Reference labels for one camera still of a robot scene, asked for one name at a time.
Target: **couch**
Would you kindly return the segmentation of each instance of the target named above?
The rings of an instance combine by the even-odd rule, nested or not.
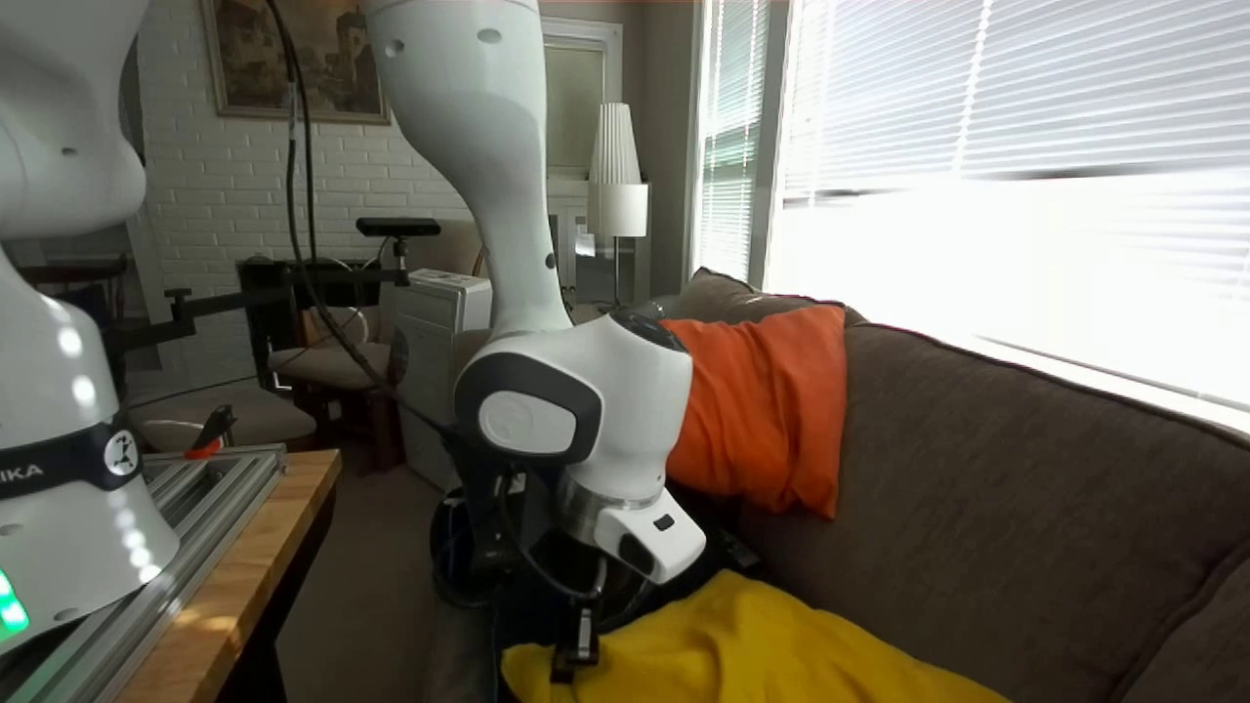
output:
[[[1250,447],[1184,418],[853,315],[835,518],[733,522],[790,594],[1007,698],[1250,698]],[[428,698],[479,695],[440,633]]]

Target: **yellow fabric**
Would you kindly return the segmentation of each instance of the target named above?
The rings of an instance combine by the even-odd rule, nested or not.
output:
[[[551,684],[551,650],[538,645],[508,650],[503,681],[524,703],[1005,698],[729,570],[714,573],[694,599],[600,637],[599,669],[579,671],[569,688]]]

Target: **white lampshade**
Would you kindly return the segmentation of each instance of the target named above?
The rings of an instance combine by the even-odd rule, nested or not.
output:
[[[647,182],[641,182],[632,117],[626,103],[599,106],[590,160],[590,232],[600,237],[647,233]]]

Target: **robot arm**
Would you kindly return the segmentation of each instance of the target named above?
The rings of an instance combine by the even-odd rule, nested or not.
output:
[[[669,497],[690,358],[619,319],[569,328],[547,232],[547,70],[535,0],[374,0],[382,91],[408,139],[465,194],[496,281],[494,344],[458,384],[462,431],[557,460],[557,522],[647,581],[706,535]]]

